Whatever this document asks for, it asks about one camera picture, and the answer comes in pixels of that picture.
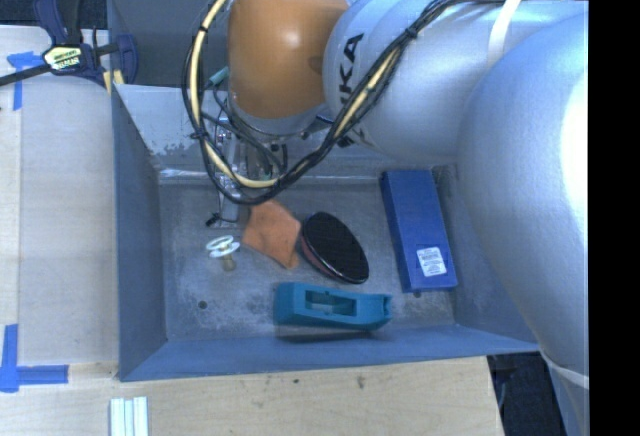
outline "black wire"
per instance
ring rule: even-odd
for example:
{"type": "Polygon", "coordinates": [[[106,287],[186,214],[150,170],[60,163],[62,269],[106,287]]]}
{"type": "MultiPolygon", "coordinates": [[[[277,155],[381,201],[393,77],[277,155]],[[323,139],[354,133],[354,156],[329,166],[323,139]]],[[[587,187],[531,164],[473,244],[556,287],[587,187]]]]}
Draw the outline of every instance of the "black wire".
{"type": "MultiPolygon", "coordinates": [[[[291,186],[294,182],[296,182],[300,177],[302,177],[307,171],[315,167],[319,164],[326,155],[333,149],[333,147],[345,136],[349,131],[351,131],[368,113],[371,111],[373,107],[378,103],[382,94],[384,93],[386,87],[391,82],[396,69],[398,67],[400,58],[402,53],[404,52],[407,45],[414,39],[417,38],[418,33],[423,30],[426,26],[428,26],[431,22],[436,20],[444,11],[451,8],[452,6],[462,4],[462,3],[483,3],[483,4],[491,4],[491,3],[504,3],[505,0],[433,0],[427,7],[422,11],[420,16],[409,26],[406,30],[401,33],[396,39],[394,39],[385,50],[378,56],[378,58],[373,62],[367,73],[360,79],[360,82],[357,84],[356,88],[353,90],[351,96],[347,99],[347,101],[343,104],[341,110],[335,118],[334,123],[329,128],[327,134],[323,142],[320,146],[314,150],[313,152],[307,154],[305,157],[300,159],[290,170],[286,171],[284,174],[280,175],[275,183],[268,188],[257,189],[260,191],[259,194],[253,195],[253,192],[256,189],[252,189],[252,195],[249,195],[246,192],[246,189],[242,187],[242,183],[238,181],[235,173],[232,168],[226,161],[226,158],[222,154],[220,150],[212,145],[214,153],[220,159],[221,162],[225,164],[227,169],[231,172],[232,180],[238,184],[238,192],[241,193],[241,196],[238,197],[238,193],[231,193],[227,191],[215,178],[214,174],[211,174],[210,171],[213,170],[213,166],[206,152],[206,147],[204,145],[205,142],[210,142],[210,137],[206,133],[206,129],[204,129],[204,125],[198,126],[195,123],[195,118],[191,111],[188,93],[187,93],[187,72],[188,67],[191,62],[191,55],[193,51],[193,44],[191,45],[187,57],[185,58],[185,68],[183,69],[183,85],[182,85],[182,94],[183,100],[185,101],[185,106],[187,108],[187,112],[189,114],[189,118],[194,126],[195,133],[200,139],[201,149],[203,153],[203,159],[205,162],[205,167],[209,176],[212,178],[214,184],[220,190],[220,192],[231,200],[234,203],[238,204],[246,204],[246,205],[254,205],[258,203],[263,203],[274,196],[278,195],[287,187],[291,186]],[[359,107],[351,119],[343,126],[342,130],[338,133],[338,127],[343,122],[344,118],[346,118],[347,112],[353,107],[356,99],[362,93],[363,90],[368,89],[367,85],[371,81],[372,77],[375,73],[382,67],[385,61],[388,60],[389,55],[394,51],[398,51],[395,58],[390,61],[385,71],[381,75],[380,79],[376,82],[376,85],[370,92],[367,94],[367,97],[359,107]]],[[[229,120],[231,127],[233,128],[233,132],[240,132],[237,125],[234,125],[232,118],[229,120]]]]}

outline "wooden table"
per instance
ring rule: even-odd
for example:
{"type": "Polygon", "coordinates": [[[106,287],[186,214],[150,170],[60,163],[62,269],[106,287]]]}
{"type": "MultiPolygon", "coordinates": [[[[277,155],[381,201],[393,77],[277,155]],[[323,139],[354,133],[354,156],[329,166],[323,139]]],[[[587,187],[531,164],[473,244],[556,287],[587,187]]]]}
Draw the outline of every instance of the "wooden table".
{"type": "MultiPolygon", "coordinates": [[[[5,40],[0,52],[17,47],[5,40]]],[[[4,55],[0,75],[12,71],[4,55]]],[[[0,332],[19,304],[22,113],[12,97],[0,88],[0,332]]],[[[154,436],[504,434],[484,357],[139,383],[116,374],[116,362],[73,364],[69,384],[0,393],[0,435],[107,434],[110,399],[137,396],[148,397],[154,436]]]]}

